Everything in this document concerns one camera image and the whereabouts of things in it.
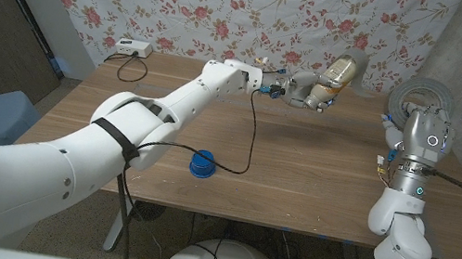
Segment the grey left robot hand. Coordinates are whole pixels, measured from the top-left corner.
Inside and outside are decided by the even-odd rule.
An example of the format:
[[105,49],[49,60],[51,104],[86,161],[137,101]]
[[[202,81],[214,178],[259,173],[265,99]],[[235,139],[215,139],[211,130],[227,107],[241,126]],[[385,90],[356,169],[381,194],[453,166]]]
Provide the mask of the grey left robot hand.
[[340,83],[317,72],[300,71],[284,83],[285,95],[282,99],[291,107],[322,112],[328,107],[327,101],[336,95]]

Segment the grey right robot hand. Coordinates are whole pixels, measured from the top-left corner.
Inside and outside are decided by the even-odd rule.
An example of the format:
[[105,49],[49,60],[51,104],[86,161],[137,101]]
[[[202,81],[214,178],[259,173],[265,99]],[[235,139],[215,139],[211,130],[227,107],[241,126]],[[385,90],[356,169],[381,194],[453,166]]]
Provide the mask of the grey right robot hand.
[[456,131],[447,111],[411,102],[403,104],[403,111],[408,119],[401,130],[390,115],[381,115],[387,145],[400,151],[403,159],[435,167],[449,153],[455,139]]

